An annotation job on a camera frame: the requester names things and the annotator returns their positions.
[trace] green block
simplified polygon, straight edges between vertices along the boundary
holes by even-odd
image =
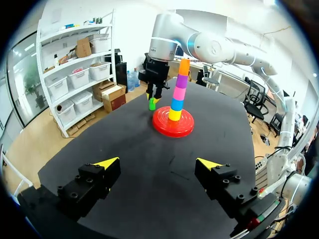
[[[150,105],[149,105],[150,111],[156,110],[156,104],[154,103],[154,97],[150,98],[149,103],[150,103]]]

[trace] purple ring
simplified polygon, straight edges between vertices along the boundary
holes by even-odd
[[[188,80],[188,76],[182,76],[179,74],[177,76],[176,86],[181,89],[185,89],[187,87],[187,80]]]

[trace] white shelf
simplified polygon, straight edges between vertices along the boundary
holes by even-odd
[[[78,112],[77,110],[75,110],[76,113],[76,118],[74,120],[72,120],[70,123],[68,123],[67,125],[64,125],[64,130],[67,130],[69,128],[71,128],[73,125],[75,125],[78,121],[80,121],[81,119],[83,119],[84,117],[88,116],[90,113],[96,111],[98,108],[103,106],[103,102],[99,102],[96,99],[92,99],[93,101],[93,108],[91,108],[89,111],[81,114],[80,112]]]
[[[64,69],[64,68],[72,66],[72,65],[74,65],[76,63],[79,63],[79,62],[82,62],[82,61],[86,61],[86,60],[90,60],[90,59],[93,59],[93,58],[96,58],[96,57],[99,57],[99,56],[108,55],[108,54],[111,54],[111,53],[112,53],[111,50],[110,51],[102,51],[102,52],[99,52],[99,53],[91,54],[91,55],[86,56],[86,57],[77,58],[77,59],[75,59],[73,61],[70,61],[70,62],[64,63],[62,65],[59,65],[58,67],[55,67],[55,68],[53,68],[52,70],[50,70],[48,72],[45,72],[43,74],[43,78],[46,78],[46,77],[48,77],[48,76],[50,76],[50,75],[52,75],[52,74]]]
[[[96,85],[96,84],[98,84],[98,83],[100,83],[100,82],[103,82],[103,81],[105,81],[105,80],[108,80],[108,79],[110,79],[110,78],[113,78],[113,74],[110,75],[108,78],[105,78],[105,79],[100,80],[100,81],[95,81],[95,80],[90,79],[90,82],[89,82],[88,84],[86,84],[86,85],[84,85],[84,86],[81,86],[80,88],[77,88],[77,89],[75,89],[75,88],[73,88],[73,87],[71,86],[71,87],[69,87],[69,93],[67,93],[66,95],[64,95],[64,96],[62,96],[62,97],[60,97],[60,98],[58,98],[58,99],[55,100],[55,101],[52,101],[52,106],[53,106],[53,107],[56,107],[58,104],[60,104],[60,103],[62,103],[63,101],[67,100],[68,98],[70,98],[70,97],[76,95],[77,93],[80,93],[81,91],[83,91],[83,90],[85,90],[85,89],[87,89],[87,88],[89,88],[89,87],[91,87],[91,86],[94,86],[94,85]]]
[[[39,24],[38,24],[38,28],[37,28],[37,34],[36,34],[36,59],[37,59],[37,66],[38,66],[38,71],[39,71],[39,76],[40,76],[40,81],[41,81],[41,85],[43,88],[43,92],[45,97],[47,98],[49,107],[51,109],[52,115],[56,120],[56,123],[58,124],[59,128],[61,129],[61,132],[63,133],[63,135],[65,137],[69,137],[68,133],[67,133],[67,129],[69,129],[70,127],[72,127],[74,124],[76,124],[77,122],[79,122],[81,119],[83,119],[84,117],[86,117],[87,115],[89,115],[90,113],[92,113],[93,111],[97,110],[98,108],[103,106],[102,102],[97,101],[95,98],[92,99],[93,102],[93,107],[87,111],[84,114],[81,114],[80,112],[78,112],[77,110],[75,110],[76,112],[76,118],[74,120],[72,120],[70,123],[67,124],[63,124],[62,121],[60,120],[55,108],[57,105],[61,104],[63,101],[71,98],[72,96],[80,93],[83,90],[88,90],[90,87],[104,81],[110,78],[113,78],[114,83],[116,84],[116,74],[115,74],[115,50],[114,50],[114,25],[115,25],[115,9],[113,9],[109,14],[107,14],[106,16],[111,15],[111,21],[110,24],[108,23],[102,23],[102,24],[92,24],[92,25],[86,25],[86,26],[77,26],[77,27],[71,27],[65,30],[61,30],[58,32],[53,32],[53,33],[49,33],[47,35],[43,34],[43,29],[41,28],[42,24],[42,20],[39,20]],[[57,52],[57,51],[63,51],[64,50],[61,49],[62,44],[61,41],[64,41],[65,39],[67,40],[69,45],[75,45],[76,44],[76,40],[80,39],[82,37],[84,37],[84,35],[90,35],[90,34],[100,34],[101,32],[107,32],[108,30],[111,36],[111,46],[110,48],[104,52],[99,52],[99,53],[95,53],[95,54],[91,54],[90,56],[87,57],[83,57],[83,58],[77,58],[73,61],[67,62],[65,64],[62,64],[60,66],[57,66],[56,68],[53,68],[52,70],[43,73],[44,71],[44,66],[42,65],[43,60],[47,59],[48,55],[51,54],[52,52]],[[110,75],[108,78],[105,78],[103,80],[100,81],[94,81],[92,79],[89,79],[89,83],[85,86],[82,86],[78,89],[73,88],[73,85],[68,84],[69,86],[69,92],[58,98],[57,100],[53,100],[53,98],[51,99],[51,95],[49,93],[48,87],[46,85],[46,80],[48,80],[49,78],[55,78],[55,77],[62,77],[65,75],[68,75],[68,73],[71,74],[73,68],[76,68],[78,66],[83,66],[83,67],[87,67],[89,65],[91,65],[91,63],[95,62],[96,60],[99,60],[99,57],[102,57],[104,55],[111,55],[111,61],[112,61],[112,72],[113,75]]]
[[[65,30],[61,30],[58,32],[54,32],[51,34],[48,34],[44,37],[40,38],[40,43],[42,46],[51,43],[56,40],[60,40],[65,37],[77,35],[77,34],[82,34],[82,33],[87,33],[87,32],[94,32],[94,31],[99,31],[105,27],[112,26],[111,24],[92,24],[92,25],[86,25],[86,26],[76,26],[76,27],[71,27]]]

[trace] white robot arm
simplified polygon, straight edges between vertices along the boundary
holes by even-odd
[[[278,148],[284,148],[271,157],[264,158],[267,164],[268,188],[262,196],[272,192],[280,192],[281,195],[298,204],[308,188],[310,179],[300,175],[288,177],[296,170],[296,162],[293,162],[296,160],[296,156],[287,157],[293,143],[296,106],[292,97],[284,97],[283,90],[272,78],[277,72],[270,63],[268,54],[237,39],[221,37],[208,32],[198,32],[184,25],[183,18],[178,14],[157,15],[149,56],[157,61],[172,61],[177,42],[181,44],[187,55],[200,61],[251,66],[252,70],[265,81],[274,96],[277,112],[284,115],[278,142]]]

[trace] red base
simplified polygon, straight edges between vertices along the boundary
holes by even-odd
[[[185,137],[194,129],[194,119],[186,110],[181,111],[179,121],[172,121],[168,118],[170,106],[159,108],[153,115],[153,125],[155,129],[170,137]]]

